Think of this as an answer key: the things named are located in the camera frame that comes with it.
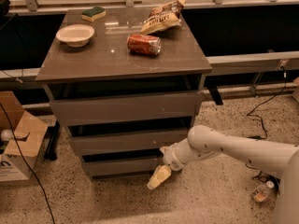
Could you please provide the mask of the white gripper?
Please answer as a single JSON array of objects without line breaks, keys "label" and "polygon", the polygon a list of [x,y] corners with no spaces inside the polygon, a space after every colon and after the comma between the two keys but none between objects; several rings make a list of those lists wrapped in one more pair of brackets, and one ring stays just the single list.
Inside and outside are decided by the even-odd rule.
[{"label": "white gripper", "polygon": [[168,147],[161,147],[160,151],[164,155],[164,165],[157,166],[147,184],[148,189],[156,189],[171,175],[172,171],[179,171],[185,167],[185,164],[178,158],[176,153],[176,144]]}]

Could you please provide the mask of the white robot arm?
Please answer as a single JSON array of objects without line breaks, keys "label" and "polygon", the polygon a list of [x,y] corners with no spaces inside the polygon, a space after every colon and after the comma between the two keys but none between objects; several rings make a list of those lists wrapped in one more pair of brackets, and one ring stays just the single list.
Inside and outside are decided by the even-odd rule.
[{"label": "white robot arm", "polygon": [[156,189],[173,171],[191,161],[223,153],[280,180],[274,224],[299,224],[299,146],[219,133],[207,126],[192,127],[182,141],[162,147],[163,163],[148,183]]}]

